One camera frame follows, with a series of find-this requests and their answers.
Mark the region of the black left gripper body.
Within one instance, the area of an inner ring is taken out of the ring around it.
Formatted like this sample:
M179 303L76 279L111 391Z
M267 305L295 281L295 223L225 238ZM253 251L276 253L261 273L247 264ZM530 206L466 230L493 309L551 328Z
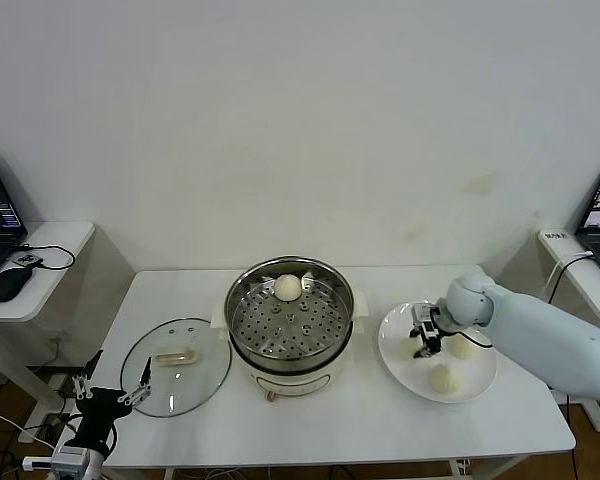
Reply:
M132 407L124 400L118 401L126 395L123 390L94 387L91 393L91 398L77 402L82 417L74 445L98 453L112 453L117 445L115 422L130 415Z

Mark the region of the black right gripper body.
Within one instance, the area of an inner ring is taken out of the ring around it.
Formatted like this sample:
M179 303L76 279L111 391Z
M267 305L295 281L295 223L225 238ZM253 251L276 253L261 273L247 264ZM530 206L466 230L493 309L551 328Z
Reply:
M412 305L411 315L412 329L416 326L423 328L423 338L419 338L421 340L420 347L427 346L431 350L432 356L440 353L442 350L442 338L449 336L449 333L439 329L437 323L441 317L441 309L435 304L417 302Z

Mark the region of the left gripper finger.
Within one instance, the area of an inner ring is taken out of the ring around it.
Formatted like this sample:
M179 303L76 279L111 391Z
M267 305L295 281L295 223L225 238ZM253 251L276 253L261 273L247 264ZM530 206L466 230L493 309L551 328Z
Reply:
M93 393L91 391L91 378L102 354L103 350L99 349L96 354L84 365L83 369L72 377L74 393L76 394L77 399L91 399L93 397Z
M117 402L122 404L140 404L151 395L151 358L148 358L137 385L121 395Z

